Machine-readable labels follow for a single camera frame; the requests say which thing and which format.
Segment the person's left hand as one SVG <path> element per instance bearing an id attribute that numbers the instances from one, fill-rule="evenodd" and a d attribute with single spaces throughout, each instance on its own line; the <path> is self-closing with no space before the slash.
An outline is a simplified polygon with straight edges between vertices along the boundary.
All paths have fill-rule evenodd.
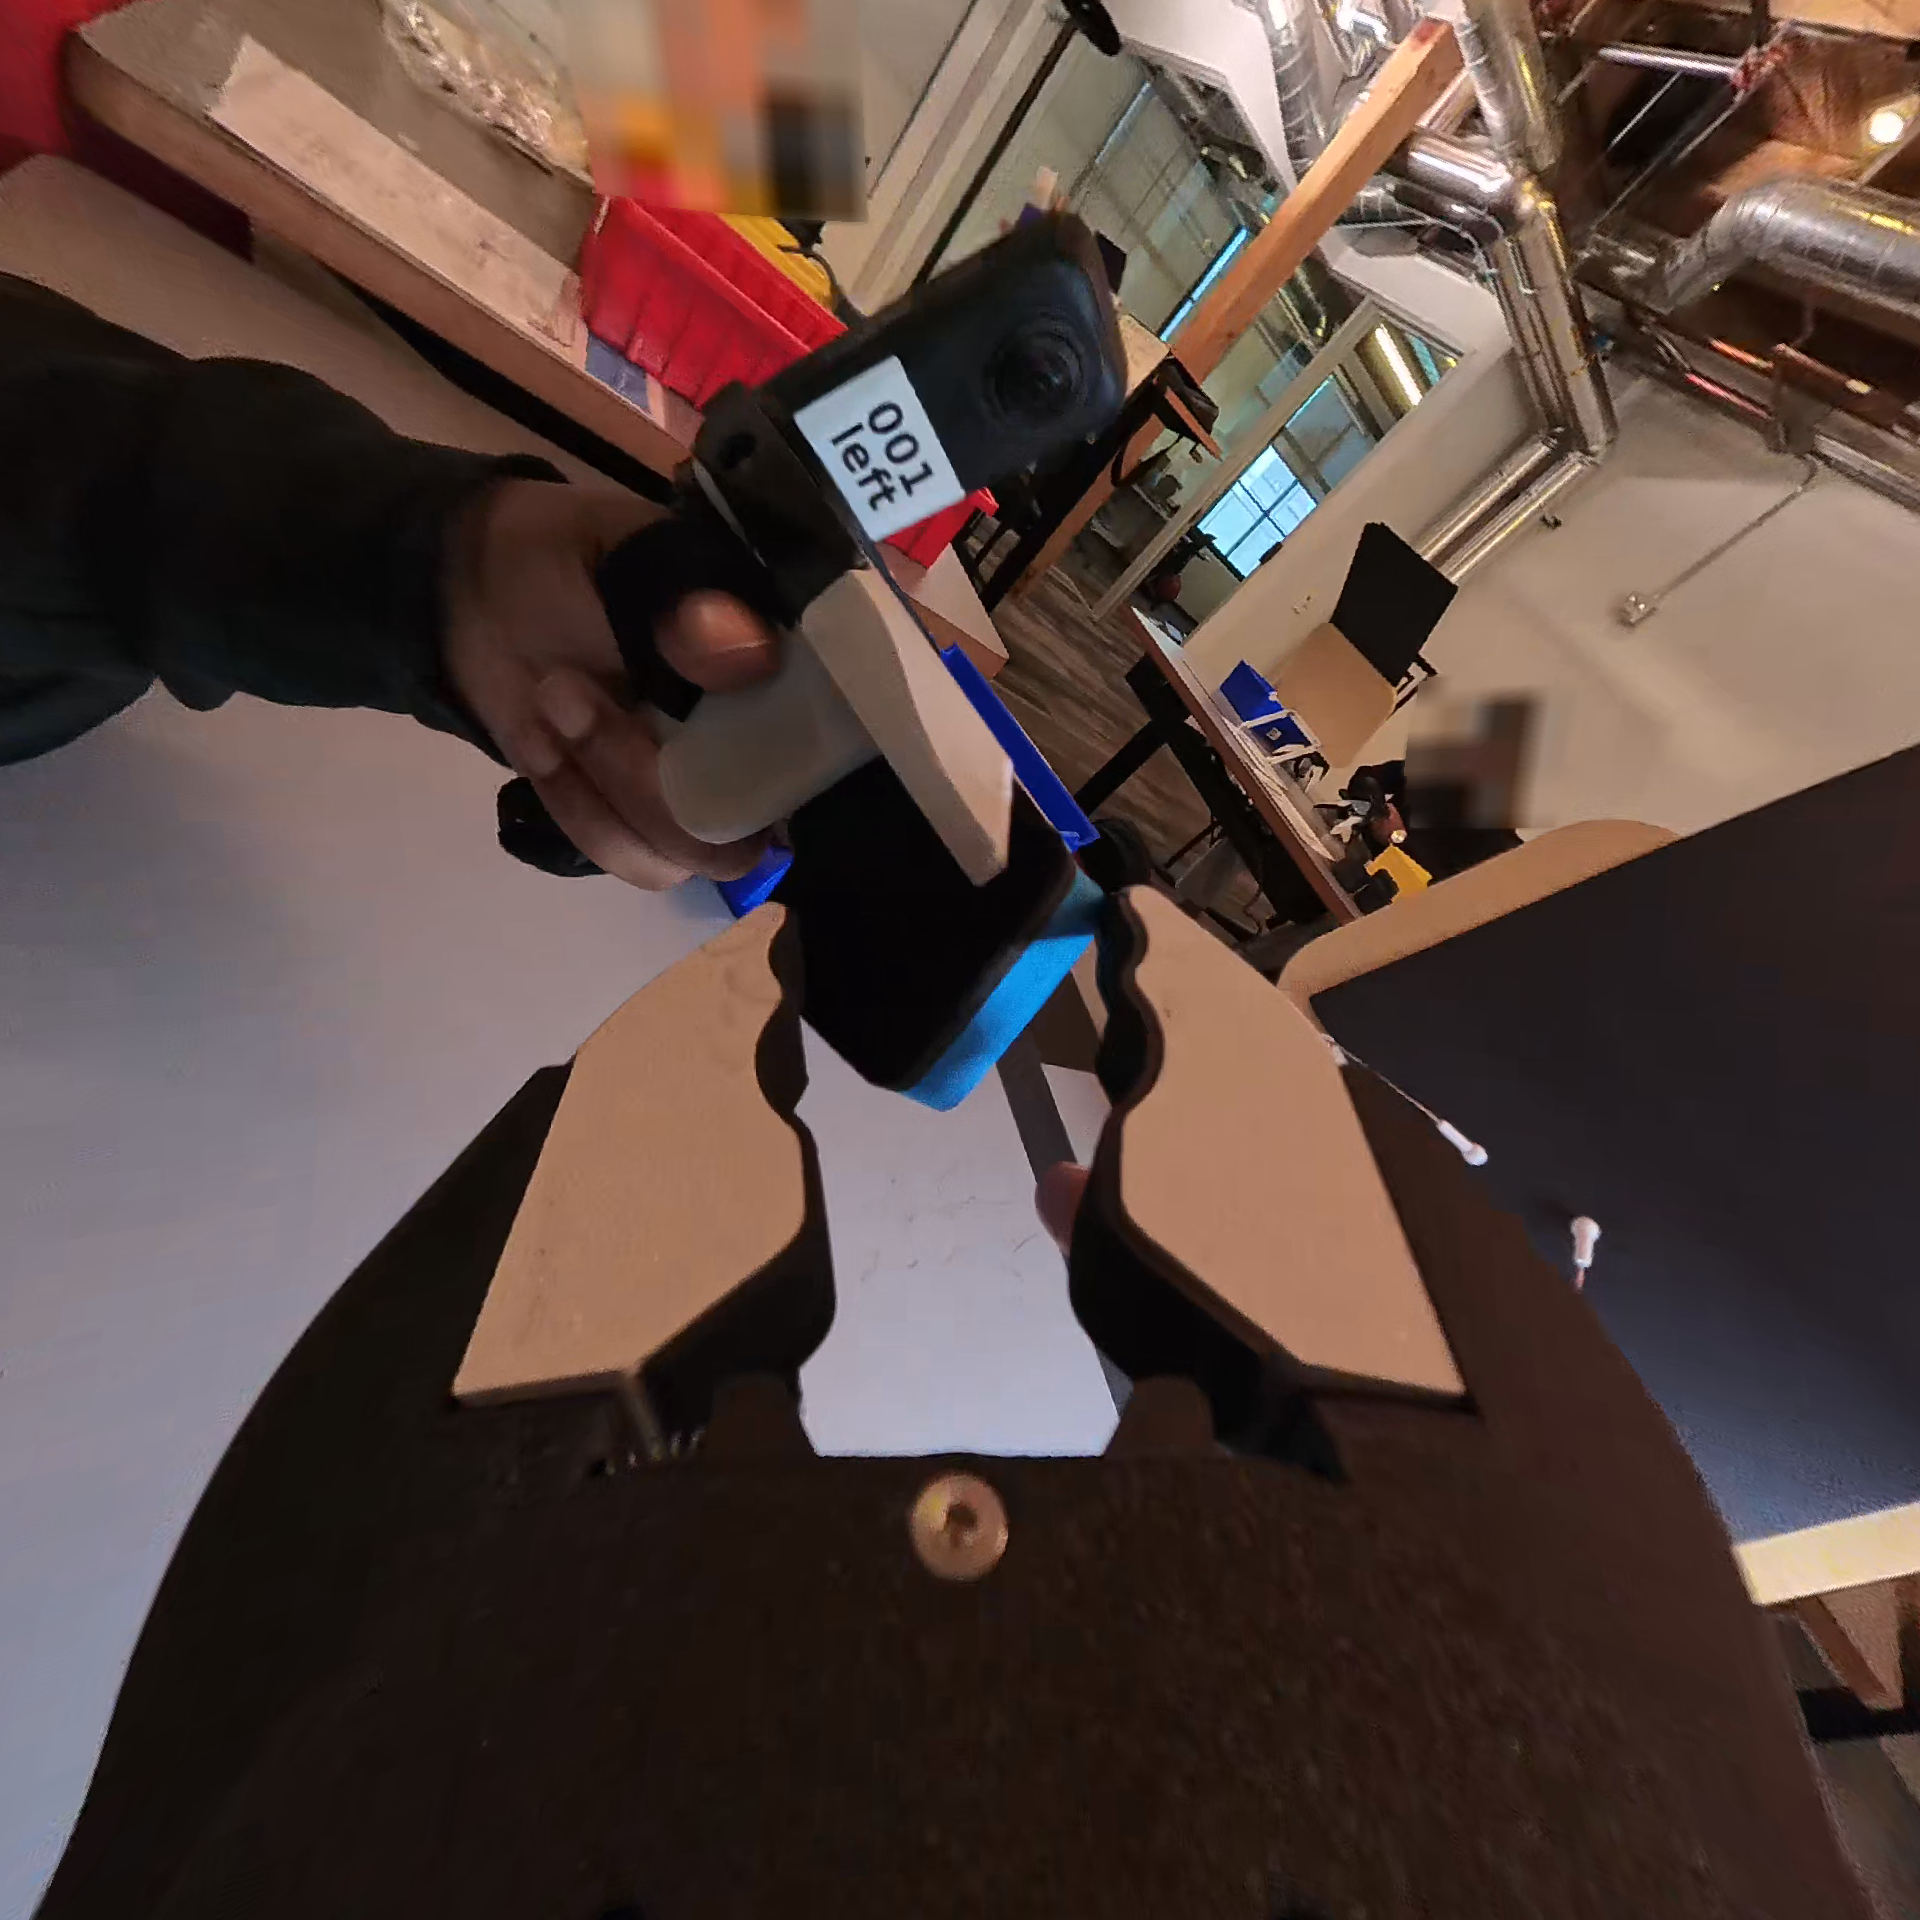
<path id="1" fill-rule="evenodd" d="M 446 685 L 573 849 L 644 893 L 736 881 L 774 841 L 705 842 L 662 796 L 658 728 L 631 703 L 596 584 L 662 516 L 612 486 L 508 479 L 469 505 L 444 555 Z"/>

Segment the large red storage bin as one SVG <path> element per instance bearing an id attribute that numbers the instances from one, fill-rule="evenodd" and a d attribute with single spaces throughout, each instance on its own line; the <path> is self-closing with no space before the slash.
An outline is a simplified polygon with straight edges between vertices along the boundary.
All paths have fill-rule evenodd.
<path id="1" fill-rule="evenodd" d="M 617 199 L 580 260 L 588 371 L 642 372 L 699 417 L 688 457 L 725 486 L 765 489 L 772 445 L 860 541 L 930 565 L 998 511 L 909 306 L 840 325 L 726 219 Z"/>

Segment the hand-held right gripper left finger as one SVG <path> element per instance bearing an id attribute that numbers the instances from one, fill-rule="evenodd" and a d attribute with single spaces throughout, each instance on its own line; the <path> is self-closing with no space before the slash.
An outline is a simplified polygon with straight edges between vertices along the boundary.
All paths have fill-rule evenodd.
<path id="1" fill-rule="evenodd" d="M 713 1405 L 803 1371 L 835 1321 L 801 933 L 765 904 L 577 1051 L 453 1379 L 460 1405 Z"/>

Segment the clear plastic bag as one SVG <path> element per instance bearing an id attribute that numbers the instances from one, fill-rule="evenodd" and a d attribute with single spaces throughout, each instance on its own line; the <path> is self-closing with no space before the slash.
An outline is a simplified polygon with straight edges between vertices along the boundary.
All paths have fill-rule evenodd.
<path id="1" fill-rule="evenodd" d="M 383 3 L 413 83 L 556 177 L 591 178 L 561 3 Z"/>

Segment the beige table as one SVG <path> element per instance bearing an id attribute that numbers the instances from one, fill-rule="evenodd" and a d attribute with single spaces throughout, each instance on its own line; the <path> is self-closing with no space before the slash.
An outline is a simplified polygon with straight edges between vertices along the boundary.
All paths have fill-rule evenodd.
<path id="1" fill-rule="evenodd" d="M 639 492 L 700 412 L 593 363 L 577 260 L 591 187 L 430 98 L 381 4 L 149 3 L 77 29 L 68 96 L 102 130 L 348 285 L 446 381 Z"/>

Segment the printed paper sheet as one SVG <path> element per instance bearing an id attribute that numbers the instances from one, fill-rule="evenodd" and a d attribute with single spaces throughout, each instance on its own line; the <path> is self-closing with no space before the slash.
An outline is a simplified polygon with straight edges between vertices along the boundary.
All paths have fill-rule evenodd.
<path id="1" fill-rule="evenodd" d="M 211 120 L 354 228 L 585 372 L 578 277 L 259 40 Z"/>

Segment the long wooden table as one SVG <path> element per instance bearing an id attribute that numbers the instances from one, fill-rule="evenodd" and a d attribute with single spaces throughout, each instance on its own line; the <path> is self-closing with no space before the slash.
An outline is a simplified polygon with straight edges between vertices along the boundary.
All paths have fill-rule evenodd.
<path id="1" fill-rule="evenodd" d="M 1364 919 L 1364 903 L 1357 898 L 1357 887 L 1348 878 L 1348 852 L 1301 783 L 1292 781 L 1285 766 L 1264 754 L 1260 744 L 1245 733 L 1220 692 L 1188 665 L 1187 649 L 1177 635 L 1138 609 L 1131 616 L 1142 636 L 1144 660 L 1179 700 L 1184 724 L 1213 748 L 1224 774 L 1236 783 L 1263 826 L 1289 852 L 1322 907 L 1338 925 Z"/>

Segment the blue storage bin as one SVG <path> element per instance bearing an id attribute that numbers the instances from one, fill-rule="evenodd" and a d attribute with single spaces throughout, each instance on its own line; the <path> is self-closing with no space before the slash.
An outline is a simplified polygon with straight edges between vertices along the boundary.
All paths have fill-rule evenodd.
<path id="1" fill-rule="evenodd" d="M 1053 770 L 1041 748 L 998 696 L 991 678 L 961 644 L 944 644 L 939 649 L 939 654 L 974 712 L 986 722 L 1011 759 L 1018 786 L 1054 828 L 1067 850 L 1081 855 L 1091 849 L 1098 841 L 1098 828 L 1093 826 L 1083 805 L 1075 801 L 1067 783 Z M 774 844 L 744 876 L 718 881 L 716 893 L 732 919 L 744 919 L 777 894 L 795 865 L 796 852 L 790 846 Z"/>
<path id="2" fill-rule="evenodd" d="M 1318 751 L 1318 740 L 1297 712 L 1281 700 L 1274 685 L 1251 662 L 1240 660 L 1223 678 L 1219 696 L 1239 728 L 1271 757 Z"/>

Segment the yellow storage bin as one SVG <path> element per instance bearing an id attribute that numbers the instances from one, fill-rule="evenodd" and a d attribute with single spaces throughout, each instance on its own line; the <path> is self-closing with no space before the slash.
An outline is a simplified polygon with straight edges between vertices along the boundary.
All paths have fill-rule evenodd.
<path id="1" fill-rule="evenodd" d="M 726 214 L 728 226 L 762 255 L 774 270 L 801 288 L 816 306 L 838 313 L 840 288 L 826 260 L 816 252 L 816 243 L 809 243 L 788 228 L 781 219 L 762 214 Z"/>

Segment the white board stand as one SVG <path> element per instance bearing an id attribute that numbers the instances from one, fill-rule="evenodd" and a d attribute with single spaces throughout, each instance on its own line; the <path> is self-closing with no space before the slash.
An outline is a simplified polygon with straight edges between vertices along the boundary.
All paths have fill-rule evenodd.
<path id="1" fill-rule="evenodd" d="M 1357 1069 L 1357 1070 L 1375 1074 L 1383 1083 L 1383 1087 L 1394 1093 L 1416 1115 L 1425 1117 L 1429 1126 L 1443 1141 L 1451 1143 L 1452 1150 L 1459 1155 L 1459 1158 L 1465 1164 L 1468 1164 L 1475 1170 L 1485 1170 L 1489 1167 L 1490 1163 L 1489 1148 L 1483 1146 L 1472 1136 L 1468 1136 L 1466 1133 L 1463 1133 L 1459 1126 L 1455 1126 L 1451 1119 L 1439 1115 L 1427 1103 L 1406 1093 L 1404 1087 L 1400 1087 L 1397 1081 L 1393 1081 L 1391 1077 L 1383 1074 L 1378 1069 L 1364 1063 L 1358 1054 L 1345 1049 L 1331 1035 L 1324 1035 L 1322 1041 L 1329 1046 L 1333 1060 L 1338 1069 L 1342 1070 Z M 1602 1243 L 1602 1227 L 1591 1214 L 1584 1214 L 1584 1213 L 1574 1214 L 1566 1227 L 1564 1241 L 1566 1241 L 1566 1256 L 1562 1265 L 1564 1265 L 1566 1278 L 1574 1293 L 1584 1293 L 1588 1278 L 1592 1274 L 1595 1259 Z"/>

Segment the person's left forearm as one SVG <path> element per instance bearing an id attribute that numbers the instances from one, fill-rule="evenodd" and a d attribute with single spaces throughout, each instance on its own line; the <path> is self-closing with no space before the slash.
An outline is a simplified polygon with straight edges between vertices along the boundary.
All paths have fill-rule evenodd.
<path id="1" fill-rule="evenodd" d="M 2 762 L 165 689 L 501 751 L 444 667 L 446 561 L 533 454 L 394 432 L 293 366 L 191 358 L 2 278 Z"/>

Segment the window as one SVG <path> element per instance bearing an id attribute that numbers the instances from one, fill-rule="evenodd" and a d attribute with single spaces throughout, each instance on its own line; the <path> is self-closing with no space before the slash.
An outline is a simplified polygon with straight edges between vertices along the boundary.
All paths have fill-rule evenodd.
<path id="1" fill-rule="evenodd" d="M 1312 479 L 1302 479 L 1285 449 L 1271 445 L 1200 516 L 1199 530 L 1229 575 L 1242 583 L 1298 530 L 1321 499 Z"/>

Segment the wooden-top standing desk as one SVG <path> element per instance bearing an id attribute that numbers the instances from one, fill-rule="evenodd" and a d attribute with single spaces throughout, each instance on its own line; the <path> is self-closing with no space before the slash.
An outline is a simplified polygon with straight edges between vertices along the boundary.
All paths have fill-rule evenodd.
<path id="1" fill-rule="evenodd" d="M 1219 404 L 1173 350 L 1132 368 L 1114 420 L 1005 486 L 986 512 L 992 533 L 965 558 L 973 589 L 989 612 L 1025 595 L 1068 556 L 1093 518 L 1151 468 L 1164 438 L 1219 457 Z"/>

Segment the blue board eraser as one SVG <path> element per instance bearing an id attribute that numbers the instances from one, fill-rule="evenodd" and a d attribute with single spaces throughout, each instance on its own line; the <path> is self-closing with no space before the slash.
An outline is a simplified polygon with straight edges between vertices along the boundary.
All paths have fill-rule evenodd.
<path id="1" fill-rule="evenodd" d="M 772 890 L 801 1016 L 868 1087 L 949 1112 L 1095 944 L 1106 894 L 1015 790 L 1006 869 L 973 883 L 898 774 L 873 761 L 786 826 Z"/>

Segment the black panel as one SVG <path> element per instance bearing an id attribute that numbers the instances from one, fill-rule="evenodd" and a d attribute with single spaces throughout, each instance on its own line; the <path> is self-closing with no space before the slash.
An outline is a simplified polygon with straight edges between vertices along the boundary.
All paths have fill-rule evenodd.
<path id="1" fill-rule="evenodd" d="M 1386 522 L 1368 520 L 1329 625 L 1399 689 L 1425 662 L 1425 646 L 1456 597 L 1455 581 Z"/>

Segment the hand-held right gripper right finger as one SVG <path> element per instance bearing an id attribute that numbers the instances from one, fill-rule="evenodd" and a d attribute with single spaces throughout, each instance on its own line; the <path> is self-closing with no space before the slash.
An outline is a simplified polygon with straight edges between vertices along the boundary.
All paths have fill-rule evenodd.
<path id="1" fill-rule="evenodd" d="M 1465 1413 L 1470 1389 L 1331 1041 L 1163 893 L 1098 936 L 1103 1125 L 1068 1303 L 1131 1386 L 1281 1459 L 1318 1405 Z"/>

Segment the silver ceiling duct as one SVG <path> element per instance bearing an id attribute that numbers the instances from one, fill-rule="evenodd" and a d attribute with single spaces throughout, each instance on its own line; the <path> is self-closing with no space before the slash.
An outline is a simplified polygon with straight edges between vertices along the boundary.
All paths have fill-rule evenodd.
<path id="1" fill-rule="evenodd" d="M 1301 107 L 1311 8 L 1271 4 L 1268 14 L 1295 188 L 1368 87 L 1338 125 L 1314 120 Z M 1443 4 L 1415 16 L 1402 36 L 1427 16 L 1455 24 L 1465 73 L 1333 228 L 1364 216 L 1377 226 L 1416 221 L 1463 235 L 1486 258 L 1483 275 L 1538 428 L 1416 544 L 1429 565 L 1465 583 L 1612 454 L 1621 423 L 1558 204 L 1530 167 L 1554 149 L 1533 12 Z M 1386 43 L 1368 85 L 1400 38 Z M 1749 267 L 1884 313 L 1916 313 L 1916 203 L 1860 182 L 1784 177 L 1743 188 L 1667 252 L 1600 252 L 1596 265 L 1622 283 L 1628 309 L 1657 315 L 1704 300 Z"/>

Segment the beige board on stand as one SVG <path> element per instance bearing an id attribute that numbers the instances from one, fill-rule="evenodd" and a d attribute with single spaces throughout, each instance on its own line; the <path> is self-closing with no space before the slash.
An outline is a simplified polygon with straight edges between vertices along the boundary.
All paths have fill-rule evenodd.
<path id="1" fill-rule="evenodd" d="M 1273 689 L 1327 766 L 1338 769 L 1357 765 L 1429 678 L 1429 660 L 1421 654 L 1399 676 L 1383 675 L 1354 640 L 1324 622 L 1281 662 Z"/>

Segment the wooden pillar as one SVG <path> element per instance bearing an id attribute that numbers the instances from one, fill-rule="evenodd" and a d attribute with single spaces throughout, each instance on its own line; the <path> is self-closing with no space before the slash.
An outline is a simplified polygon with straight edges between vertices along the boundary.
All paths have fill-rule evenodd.
<path id="1" fill-rule="evenodd" d="M 1216 85 L 1246 129 L 1273 146 L 1273 158 L 1286 160 L 1277 70 L 1255 12 L 1239 4 L 1110 4 L 1106 16 L 1120 49 Z M 1370 181 L 1421 133 L 1465 68 L 1449 16 L 1422 16 L 1391 49 L 1357 107 L 1311 160 L 1305 181 L 1164 345 L 1194 381 L 1204 382 L 1236 349 Z"/>

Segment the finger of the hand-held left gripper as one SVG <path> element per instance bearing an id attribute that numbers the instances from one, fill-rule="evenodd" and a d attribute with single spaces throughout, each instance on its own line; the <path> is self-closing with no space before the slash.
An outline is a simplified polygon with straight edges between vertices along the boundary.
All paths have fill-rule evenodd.
<path id="1" fill-rule="evenodd" d="M 708 691 L 660 746 L 660 792 L 708 846 L 759 836 L 880 757 L 821 660 L 782 660 L 762 685 Z"/>
<path id="2" fill-rule="evenodd" d="M 840 575 L 803 612 L 803 636 L 967 881 L 996 881 L 1011 858 L 1012 762 L 895 583 Z"/>

